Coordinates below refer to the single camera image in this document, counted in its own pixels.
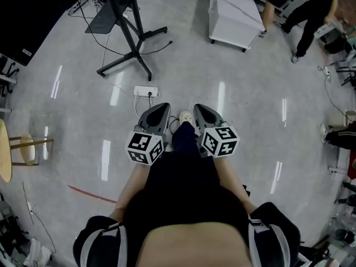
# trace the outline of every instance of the black metal stand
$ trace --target black metal stand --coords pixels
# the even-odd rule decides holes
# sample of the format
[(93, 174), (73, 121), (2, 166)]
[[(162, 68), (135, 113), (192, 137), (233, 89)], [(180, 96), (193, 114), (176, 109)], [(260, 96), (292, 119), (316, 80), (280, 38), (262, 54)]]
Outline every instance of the black metal stand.
[[(149, 31), (144, 33), (144, 30), (142, 28), (142, 23), (141, 23), (141, 18), (140, 18), (140, 13), (139, 13), (139, 8), (137, 6), (137, 0), (130, 0), (131, 3), (131, 8), (132, 8), (132, 12), (133, 12), (133, 17), (135, 18), (135, 22), (136, 22), (136, 27), (137, 29), (133, 26), (132, 23), (130, 23), (130, 21), (126, 18), (124, 18), (123, 16), (123, 10), (125, 9), (121, 9), (119, 0), (108, 0), (110, 2), (110, 5), (112, 7), (112, 10), (115, 14), (115, 17), (117, 18), (117, 22), (118, 25), (121, 27), (123, 34), (125, 35), (126, 41), (128, 43), (128, 45), (130, 46), (131, 52), (125, 54), (123, 57), (121, 57), (120, 59), (113, 61), (111, 63), (109, 63), (108, 65), (100, 68), (99, 70), (97, 70), (96, 72), (105, 77), (104, 72), (109, 70), (110, 68), (113, 68), (114, 66), (119, 65), (120, 63), (123, 63), (131, 58), (136, 58), (141, 65), (143, 66), (143, 68), (146, 70), (146, 72), (149, 75), (149, 81), (152, 80), (152, 72), (149, 70), (149, 68), (147, 67), (147, 65), (145, 64), (144, 60), (142, 59), (141, 55), (140, 55), (140, 48), (142, 45), (142, 42), (150, 37), (153, 37), (159, 33), (166, 33), (167, 32), (167, 27), (163, 27), (160, 29), (157, 29), (155, 31)], [(137, 44), (134, 43), (134, 40), (132, 39), (130, 30), (128, 29), (128, 26), (137, 34), (137, 36), (139, 37), (139, 42)]]

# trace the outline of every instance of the gray floor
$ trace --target gray floor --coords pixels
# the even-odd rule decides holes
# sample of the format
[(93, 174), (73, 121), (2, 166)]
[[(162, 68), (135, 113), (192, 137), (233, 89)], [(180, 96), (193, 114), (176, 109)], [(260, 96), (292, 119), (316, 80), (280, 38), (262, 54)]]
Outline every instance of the gray floor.
[[(137, 61), (116, 68), (108, 81), (96, 74), (102, 65), (103, 48), (90, 34), (85, 21), (64, 14), (31, 63), (21, 68), (18, 84), (7, 99), (13, 112), (5, 116), (11, 136), (29, 131), (55, 139), (48, 147), (49, 160), (40, 149), (39, 167), (13, 169), (13, 179), (0, 179), (0, 190), (12, 205), (23, 226), (41, 242), (51, 243), (41, 224), (31, 223), (22, 191), (36, 204), (36, 213), (51, 233), (57, 254), (65, 266), (74, 264), (72, 243), (90, 216), (107, 215), (113, 204), (76, 192), (68, 187), (115, 200), (129, 177), (133, 164), (124, 151), (127, 133), (137, 117), (134, 100), (110, 83), (133, 93), (135, 85), (157, 86), (160, 98), (169, 102), (172, 113), (192, 110), (203, 103), (219, 107), (223, 118), (241, 137), (230, 157), (256, 205), (274, 202), (298, 225), (302, 240), (317, 238), (333, 208), (343, 175), (329, 175), (337, 150), (320, 142), (319, 126), (337, 113), (324, 89), (324, 76), (317, 70), (326, 61), (317, 43), (299, 64), (291, 63), (291, 46), (301, 36), (296, 28), (286, 39), (274, 26), (258, 38), (251, 50), (216, 42), (208, 36), (209, 0), (138, 0), (146, 31), (168, 26), (167, 34), (147, 40), (141, 52), (154, 73), (151, 83)], [(94, 16), (93, 5), (85, 8)], [(127, 12), (130, 20), (132, 13)], [(107, 36), (97, 36), (102, 44)], [(126, 53), (128, 46), (115, 27), (108, 47)], [(106, 52), (107, 64), (118, 56)], [(58, 68), (62, 66), (56, 98), (51, 98)], [(332, 68), (330, 96), (342, 110), (353, 107), (352, 90), (341, 87)], [(282, 102), (286, 99), (286, 125)], [(148, 108), (139, 100), (138, 113)], [(110, 157), (105, 157), (110, 142)], [(14, 152), (14, 159), (19, 158)], [(277, 165), (282, 163), (280, 175)]]

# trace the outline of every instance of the person's foot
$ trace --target person's foot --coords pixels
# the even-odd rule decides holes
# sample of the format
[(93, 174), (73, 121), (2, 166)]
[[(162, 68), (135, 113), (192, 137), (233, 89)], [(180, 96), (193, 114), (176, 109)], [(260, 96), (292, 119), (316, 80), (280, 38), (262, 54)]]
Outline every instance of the person's foot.
[(325, 138), (328, 134), (327, 128), (325, 127), (325, 124), (322, 123), (320, 125), (320, 137), (322, 138), (322, 143), (326, 143)]
[(267, 30), (265, 29), (264, 31), (260, 32), (260, 37), (265, 37), (267, 36)]
[(295, 55), (293, 55), (292, 57), (291, 57), (291, 61), (292, 61), (292, 63), (297, 63), (298, 61), (300, 61), (300, 59), (301, 59), (301, 56), (297, 56), (296, 54)]
[(193, 117), (191, 116), (191, 113), (188, 111), (183, 111), (179, 115), (179, 123), (182, 124), (183, 122), (188, 122), (192, 125), (193, 123)]
[(283, 25), (284, 24), (281, 24), (281, 23), (278, 23), (278, 22), (273, 22), (273, 24), (275, 24), (277, 26), (277, 28), (279, 28), (284, 34), (289, 34), (289, 32), (287, 32), (284, 28), (283, 28)]

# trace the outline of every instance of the white cart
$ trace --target white cart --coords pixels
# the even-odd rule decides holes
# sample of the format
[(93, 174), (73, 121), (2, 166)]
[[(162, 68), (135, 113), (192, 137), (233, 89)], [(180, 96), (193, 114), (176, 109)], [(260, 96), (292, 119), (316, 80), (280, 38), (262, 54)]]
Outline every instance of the white cart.
[(254, 0), (210, 0), (209, 37), (211, 43), (226, 42), (249, 50), (264, 31)]

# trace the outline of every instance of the red line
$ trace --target red line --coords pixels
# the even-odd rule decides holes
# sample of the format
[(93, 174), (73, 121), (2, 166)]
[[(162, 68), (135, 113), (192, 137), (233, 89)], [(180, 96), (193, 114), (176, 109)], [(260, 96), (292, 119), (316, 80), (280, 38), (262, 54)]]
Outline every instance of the red line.
[(75, 191), (77, 191), (77, 192), (79, 192), (79, 193), (82, 193), (84, 195), (87, 195), (87, 196), (90, 196), (90, 197), (94, 197), (94, 198), (97, 198), (97, 199), (100, 199), (100, 200), (103, 200), (103, 201), (112, 202), (112, 203), (116, 204), (116, 201), (114, 201), (114, 200), (110, 200), (110, 199), (107, 199), (107, 198), (104, 198), (104, 197), (101, 197), (101, 196), (94, 195), (94, 194), (89, 193), (89, 192), (85, 192), (85, 191), (80, 190), (78, 188), (75, 188), (75, 187), (73, 187), (71, 185), (68, 185), (68, 187), (73, 189), (73, 190), (75, 190)]

